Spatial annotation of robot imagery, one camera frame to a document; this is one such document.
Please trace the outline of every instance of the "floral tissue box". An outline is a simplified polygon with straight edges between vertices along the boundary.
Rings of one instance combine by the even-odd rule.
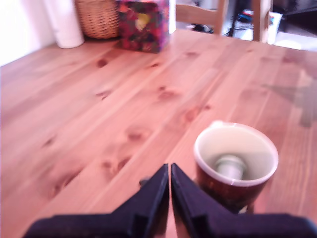
[[[169,39],[169,0],[120,0],[121,46],[134,51],[160,52]]]

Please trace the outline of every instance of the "mug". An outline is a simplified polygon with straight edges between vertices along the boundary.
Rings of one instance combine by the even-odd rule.
[[[253,204],[278,165],[273,142],[262,132],[238,123],[212,123],[197,137],[194,154],[198,184],[232,212]],[[241,178],[219,172],[223,155],[241,160]]]

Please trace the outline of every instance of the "white cylinder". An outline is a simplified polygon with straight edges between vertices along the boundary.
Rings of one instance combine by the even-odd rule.
[[[45,0],[56,42],[64,49],[84,43],[73,0]]]
[[[176,0],[169,0],[168,32],[172,34],[176,30]]]

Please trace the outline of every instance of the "wooden chair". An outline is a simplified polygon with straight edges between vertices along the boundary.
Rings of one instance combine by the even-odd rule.
[[[198,6],[176,4],[176,21],[212,25],[214,33],[220,35],[227,7],[228,0],[218,0],[217,10],[207,10]]]
[[[267,42],[271,8],[271,0],[252,0],[254,41]]]

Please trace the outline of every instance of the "wood grain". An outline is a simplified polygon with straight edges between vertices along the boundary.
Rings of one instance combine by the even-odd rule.
[[[228,9],[228,0],[220,0],[218,1],[218,7],[217,7],[217,21],[214,24],[214,33],[217,35],[221,35],[222,31],[222,25],[224,22],[224,19],[227,14]]]
[[[317,222],[316,53],[186,30],[156,55],[114,44],[50,46],[1,69],[3,237],[54,214],[110,212],[163,163],[195,179],[192,147],[215,119],[276,144],[255,211]],[[175,223],[170,208],[165,236],[185,237]]]
[[[267,42],[270,23],[269,11],[272,2],[272,0],[252,0],[254,41]]]
[[[176,20],[181,22],[214,25],[217,20],[216,10],[206,10],[187,4],[176,5]]]

